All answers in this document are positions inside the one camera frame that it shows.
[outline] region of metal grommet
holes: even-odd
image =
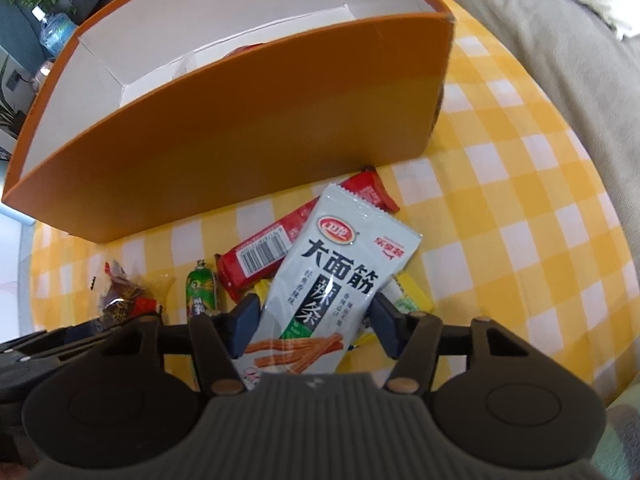
[[[414,394],[420,389],[420,384],[409,377],[396,377],[386,382],[386,389],[395,394]]]
[[[237,395],[244,390],[244,386],[237,379],[219,379],[211,385],[211,391],[219,396]]]

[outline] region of red oval logo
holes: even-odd
[[[356,238],[353,228],[334,216],[323,216],[318,220],[320,232],[337,244],[350,244]]]

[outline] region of checkered tablecloth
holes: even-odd
[[[610,397],[637,369],[640,333],[636,270],[616,213],[576,135],[532,78],[476,20],[446,2],[458,25],[433,137],[421,158],[379,168],[401,205],[398,218],[423,236],[408,271],[445,322],[491,316]],[[212,262],[325,184],[107,246],[39,224],[34,322],[53,328],[94,316],[89,284],[111,258],[147,282],[169,276],[168,322],[185,322],[184,283],[197,259]],[[350,352],[341,369],[383,374],[391,365],[373,345]],[[463,367],[461,358],[442,359],[438,380]],[[191,375],[175,360],[168,368]]]

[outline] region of green snack package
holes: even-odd
[[[216,279],[204,260],[187,276],[187,318],[198,314],[211,316],[218,309],[216,295]]]

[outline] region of orange box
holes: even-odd
[[[440,0],[115,0],[53,66],[2,201],[109,242],[419,156],[453,30]]]

